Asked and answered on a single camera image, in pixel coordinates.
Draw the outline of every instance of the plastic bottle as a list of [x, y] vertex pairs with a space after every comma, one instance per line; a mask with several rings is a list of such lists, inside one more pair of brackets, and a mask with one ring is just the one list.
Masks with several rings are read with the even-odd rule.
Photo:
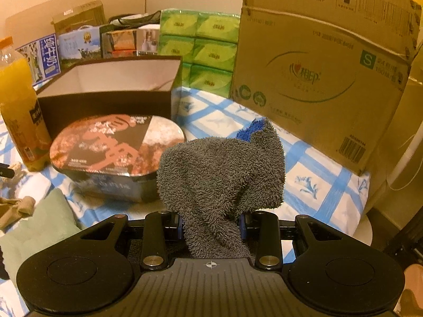
[[12, 37], [0, 40], [0, 113], [23, 163], [40, 171], [50, 160], [51, 138], [28, 62], [12, 45]]

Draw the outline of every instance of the brown cloth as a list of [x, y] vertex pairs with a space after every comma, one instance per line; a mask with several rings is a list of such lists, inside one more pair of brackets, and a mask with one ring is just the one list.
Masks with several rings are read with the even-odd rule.
[[12, 223], [21, 218], [32, 216], [35, 200], [31, 197], [23, 199], [5, 199], [0, 197], [0, 230], [4, 231]]

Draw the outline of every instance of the crosshair symbol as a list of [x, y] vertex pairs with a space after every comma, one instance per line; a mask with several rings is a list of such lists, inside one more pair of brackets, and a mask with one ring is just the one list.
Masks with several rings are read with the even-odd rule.
[[207, 262], [207, 263], [205, 264], [205, 266], [207, 266], [207, 267], [209, 267], [210, 269], [212, 269], [212, 268], [214, 268], [214, 267], [218, 266], [218, 264], [217, 264], [216, 262], [210, 261], [210, 262]]

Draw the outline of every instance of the tablecloth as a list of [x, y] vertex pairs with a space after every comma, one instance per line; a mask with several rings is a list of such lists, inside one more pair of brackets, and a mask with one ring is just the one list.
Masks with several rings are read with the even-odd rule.
[[[208, 136], [234, 137], [247, 127], [257, 113], [211, 93], [182, 89], [177, 123], [187, 140]], [[307, 143], [273, 124], [286, 155], [285, 203], [272, 210], [279, 219], [293, 220], [297, 214], [308, 214], [330, 226], [352, 235], [360, 221], [369, 188], [369, 174], [357, 176], [332, 161]], [[3, 121], [0, 121], [0, 162], [20, 161]], [[73, 182], [51, 166], [40, 173], [28, 173], [18, 184], [15, 196], [31, 195], [37, 202], [58, 187], [66, 196], [78, 221], [91, 226], [116, 213], [126, 213], [130, 219], [144, 218], [161, 209], [160, 201], [134, 204], [112, 199], [83, 197]], [[282, 241], [284, 262], [295, 259], [290, 241]], [[0, 282], [0, 316], [21, 317], [27, 312], [13, 284]]]

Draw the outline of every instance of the orange bottle cap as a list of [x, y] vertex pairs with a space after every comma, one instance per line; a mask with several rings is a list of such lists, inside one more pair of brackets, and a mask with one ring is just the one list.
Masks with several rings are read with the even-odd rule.
[[6, 38], [3, 38], [0, 40], [0, 50], [6, 48], [7, 46], [10, 46], [13, 44], [13, 39], [11, 36], [8, 36]]

